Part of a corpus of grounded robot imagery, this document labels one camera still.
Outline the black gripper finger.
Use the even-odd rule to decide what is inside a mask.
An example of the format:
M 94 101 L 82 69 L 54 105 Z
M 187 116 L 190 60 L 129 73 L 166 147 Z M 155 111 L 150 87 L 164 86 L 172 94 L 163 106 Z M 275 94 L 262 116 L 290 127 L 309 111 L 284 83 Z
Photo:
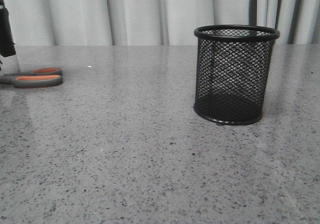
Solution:
M 5 58 L 16 55 L 9 21 L 9 11 L 5 6 L 4 0 L 0 0 L 0 55 Z

